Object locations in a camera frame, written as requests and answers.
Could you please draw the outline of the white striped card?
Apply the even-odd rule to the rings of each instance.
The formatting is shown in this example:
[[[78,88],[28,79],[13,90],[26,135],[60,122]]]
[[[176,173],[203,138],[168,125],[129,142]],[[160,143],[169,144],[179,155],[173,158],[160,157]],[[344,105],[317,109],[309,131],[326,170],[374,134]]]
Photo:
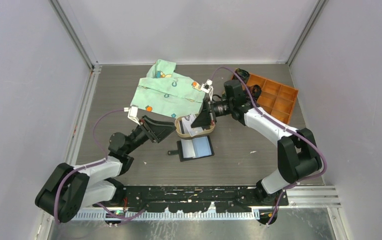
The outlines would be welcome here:
[[[182,117],[181,123],[184,134],[189,134],[192,137],[198,134],[198,129],[191,126],[195,119],[196,116],[193,113]]]

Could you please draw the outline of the green cartoon print cloth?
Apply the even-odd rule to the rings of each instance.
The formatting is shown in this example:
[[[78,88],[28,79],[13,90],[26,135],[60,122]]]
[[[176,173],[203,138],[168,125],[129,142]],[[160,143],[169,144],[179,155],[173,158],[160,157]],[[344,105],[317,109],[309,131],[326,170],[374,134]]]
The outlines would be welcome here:
[[[158,59],[139,80],[131,105],[174,119],[198,113],[206,93],[198,82],[175,69],[175,62]]]

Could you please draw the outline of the black leather card holder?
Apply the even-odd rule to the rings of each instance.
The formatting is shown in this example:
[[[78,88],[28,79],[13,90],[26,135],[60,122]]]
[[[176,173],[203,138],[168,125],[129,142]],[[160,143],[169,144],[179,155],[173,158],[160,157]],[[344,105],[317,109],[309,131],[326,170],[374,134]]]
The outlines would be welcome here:
[[[176,142],[177,149],[168,150],[169,156],[178,156],[181,162],[214,156],[214,149],[209,136],[181,139]]]

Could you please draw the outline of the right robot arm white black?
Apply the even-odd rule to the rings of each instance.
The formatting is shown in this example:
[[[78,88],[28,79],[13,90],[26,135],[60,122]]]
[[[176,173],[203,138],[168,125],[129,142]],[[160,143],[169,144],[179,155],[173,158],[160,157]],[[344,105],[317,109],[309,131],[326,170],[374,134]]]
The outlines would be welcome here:
[[[208,94],[191,124],[193,128],[207,128],[216,122],[217,117],[231,115],[242,125],[266,137],[277,148],[277,169],[256,184],[255,194],[260,204],[269,205],[278,191],[326,166],[313,133],[307,128],[290,127],[271,116],[255,102],[251,90],[240,80],[225,82],[225,93],[219,101],[213,100],[211,80],[204,84],[195,83],[193,88]]]

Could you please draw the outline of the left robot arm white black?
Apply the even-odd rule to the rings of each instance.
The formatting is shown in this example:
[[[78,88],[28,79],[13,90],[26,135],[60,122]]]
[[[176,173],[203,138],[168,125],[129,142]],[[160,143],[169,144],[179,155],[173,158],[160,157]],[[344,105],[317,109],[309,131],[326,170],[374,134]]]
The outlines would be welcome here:
[[[108,155],[83,165],[60,163],[35,197],[34,204],[51,214],[59,223],[67,223],[84,207],[108,202],[117,207],[124,202],[123,184],[115,180],[126,173],[134,150],[146,141],[159,143],[176,130],[171,121],[143,116],[129,135],[115,132],[109,139]]]

